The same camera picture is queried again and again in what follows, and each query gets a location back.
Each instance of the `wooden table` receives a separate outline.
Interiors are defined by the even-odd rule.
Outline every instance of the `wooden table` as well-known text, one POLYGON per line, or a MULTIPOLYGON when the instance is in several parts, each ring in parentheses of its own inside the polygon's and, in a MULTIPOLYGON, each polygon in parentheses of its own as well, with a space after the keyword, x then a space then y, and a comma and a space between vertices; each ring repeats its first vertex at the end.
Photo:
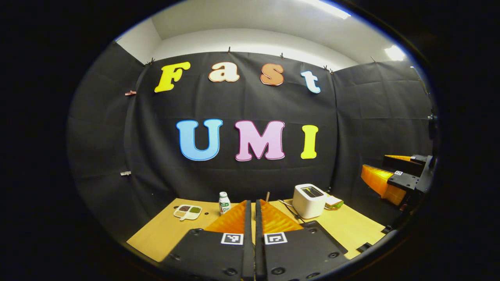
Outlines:
MULTIPOLYGON (((283 203, 279 201, 270 201, 269 203, 294 219, 283 203)), ((255 244, 255 203, 251 204, 251 213, 252 241, 255 244)), ((219 217, 219 203, 217 202, 177 198, 137 231, 127 243, 151 259, 161 262, 189 230, 204 229, 219 217), (174 216, 174 206, 182 204, 202 207, 201 214, 195 220, 179 221, 179 218, 174 216)), ((337 210, 325 209, 323 214, 318 217, 304 219, 305 222, 314 220, 318 221, 331 236, 349 251, 345 254, 348 259, 359 255, 360 253, 356 249, 364 243, 368 242, 373 245, 384 236, 381 232, 385 228, 383 225, 358 213, 346 204, 337 210)))

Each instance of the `blue letter u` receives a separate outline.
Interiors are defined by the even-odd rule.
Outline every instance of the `blue letter u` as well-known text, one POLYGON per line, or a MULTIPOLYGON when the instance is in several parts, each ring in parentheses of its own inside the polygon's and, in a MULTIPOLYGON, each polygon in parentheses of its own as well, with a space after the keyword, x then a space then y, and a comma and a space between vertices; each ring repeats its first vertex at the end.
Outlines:
POLYGON ((208 128, 208 148, 199 150, 195 146, 195 129, 198 122, 184 120, 177 123, 179 129, 180 152, 194 161, 207 161, 219 153, 219 127, 222 126, 220 119, 207 119, 203 125, 208 128))

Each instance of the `white wall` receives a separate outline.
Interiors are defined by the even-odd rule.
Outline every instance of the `white wall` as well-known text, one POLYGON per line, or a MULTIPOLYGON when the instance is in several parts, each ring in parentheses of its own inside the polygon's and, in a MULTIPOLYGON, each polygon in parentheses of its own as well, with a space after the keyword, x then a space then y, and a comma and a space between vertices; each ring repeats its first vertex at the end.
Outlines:
POLYGON ((327 65, 333 71, 359 64, 339 52, 300 37, 246 28, 211 29, 174 36, 163 40, 149 56, 149 59, 153 57, 158 61, 194 53, 224 52, 228 50, 229 46, 231 46, 232 52, 274 56, 283 53, 285 58, 321 68, 327 65))
POLYGON ((116 39, 125 51, 143 64, 151 61, 153 52, 162 42, 151 18, 137 24, 116 39))

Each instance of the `black fabric backdrop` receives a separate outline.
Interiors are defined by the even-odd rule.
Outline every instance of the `black fabric backdrop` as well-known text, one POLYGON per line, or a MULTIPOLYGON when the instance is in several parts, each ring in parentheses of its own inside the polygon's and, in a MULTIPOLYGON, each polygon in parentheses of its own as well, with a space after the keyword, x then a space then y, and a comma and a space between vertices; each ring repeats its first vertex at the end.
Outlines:
POLYGON ((430 102, 405 62, 357 65, 330 74, 278 56, 232 52, 182 55, 143 65, 112 44, 75 93, 68 118, 68 156, 76 186, 103 226, 126 241, 174 198, 212 201, 220 191, 232 202, 286 199, 311 183, 365 216, 390 224, 399 211, 361 180, 361 165, 380 166, 386 154, 430 154, 430 102), (169 91, 154 92, 166 65, 190 62, 169 91), (236 82, 211 82, 212 65, 232 62, 236 82), (284 68, 284 83, 260 81, 264 64, 284 68), (317 76, 319 94, 300 75, 317 76), (130 90, 137 95, 125 96, 130 90), (180 150, 176 123, 195 120, 195 144, 208 146, 206 119, 221 119, 220 150, 193 161, 180 150), (260 134, 270 121, 285 123, 285 157, 239 162, 235 122, 250 120, 260 134), (319 128, 314 159, 301 159, 303 125, 319 128), (130 176, 120 172, 131 171, 130 176))

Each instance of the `yellow letter f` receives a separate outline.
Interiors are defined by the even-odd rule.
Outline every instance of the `yellow letter f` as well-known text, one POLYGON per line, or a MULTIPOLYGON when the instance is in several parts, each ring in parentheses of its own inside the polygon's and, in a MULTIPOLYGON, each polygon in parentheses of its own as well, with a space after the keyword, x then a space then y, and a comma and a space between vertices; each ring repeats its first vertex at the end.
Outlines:
POLYGON ((191 67, 191 63, 188 61, 165 65, 161 68, 163 73, 161 74, 161 78, 159 79, 159 84, 156 88, 154 88, 154 92, 164 92, 170 91, 174 88, 172 84, 172 78, 174 82, 177 82, 181 79, 183 75, 183 70, 188 70, 191 67))

